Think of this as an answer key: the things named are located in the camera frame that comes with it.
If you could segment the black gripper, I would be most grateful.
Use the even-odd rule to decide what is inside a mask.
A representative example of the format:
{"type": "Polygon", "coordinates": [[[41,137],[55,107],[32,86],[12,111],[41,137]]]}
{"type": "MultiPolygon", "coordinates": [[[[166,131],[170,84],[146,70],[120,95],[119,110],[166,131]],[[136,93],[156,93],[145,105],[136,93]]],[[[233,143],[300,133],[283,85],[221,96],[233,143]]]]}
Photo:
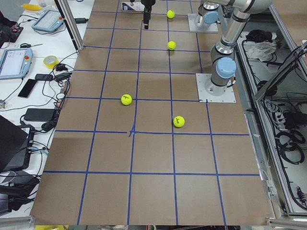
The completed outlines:
{"type": "Polygon", "coordinates": [[[143,12],[144,29],[148,29],[148,24],[151,19],[152,6],[155,5],[156,0],[141,0],[141,3],[145,6],[143,12]]]}

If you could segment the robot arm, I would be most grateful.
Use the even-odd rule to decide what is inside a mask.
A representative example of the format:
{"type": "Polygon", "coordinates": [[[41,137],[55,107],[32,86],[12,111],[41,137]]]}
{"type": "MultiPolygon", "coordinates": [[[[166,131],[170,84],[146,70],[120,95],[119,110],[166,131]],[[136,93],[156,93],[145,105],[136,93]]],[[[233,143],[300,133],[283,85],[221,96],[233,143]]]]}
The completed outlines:
{"type": "Polygon", "coordinates": [[[205,24],[212,24],[217,17],[209,19],[209,13],[216,13],[219,5],[232,6],[234,11],[231,15],[227,28],[221,40],[211,49],[212,75],[205,83],[206,91],[214,96],[225,93],[229,80],[234,76],[236,63],[234,61],[234,46],[249,21],[252,14],[257,14],[268,9],[271,0],[202,0],[199,6],[199,15],[205,24]]]}
{"type": "MultiPolygon", "coordinates": [[[[141,4],[144,6],[143,10],[143,24],[145,29],[149,29],[149,21],[151,19],[152,6],[156,3],[155,0],[141,0],[141,4]]],[[[195,31],[207,30],[211,24],[218,21],[218,3],[202,0],[198,7],[198,14],[190,14],[194,22],[189,26],[190,29],[195,28],[195,31]]]]}

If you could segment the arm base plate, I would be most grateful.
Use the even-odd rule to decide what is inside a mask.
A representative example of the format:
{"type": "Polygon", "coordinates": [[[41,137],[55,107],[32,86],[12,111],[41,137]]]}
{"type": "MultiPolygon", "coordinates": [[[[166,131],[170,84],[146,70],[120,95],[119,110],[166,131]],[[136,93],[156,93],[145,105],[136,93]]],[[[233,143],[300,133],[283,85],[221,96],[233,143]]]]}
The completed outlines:
{"type": "Polygon", "coordinates": [[[188,14],[189,31],[195,33],[218,33],[218,13],[210,11],[203,16],[199,14],[188,14]]]}
{"type": "Polygon", "coordinates": [[[211,81],[211,74],[196,73],[199,102],[201,103],[236,103],[232,82],[226,86],[216,86],[211,81]]]}

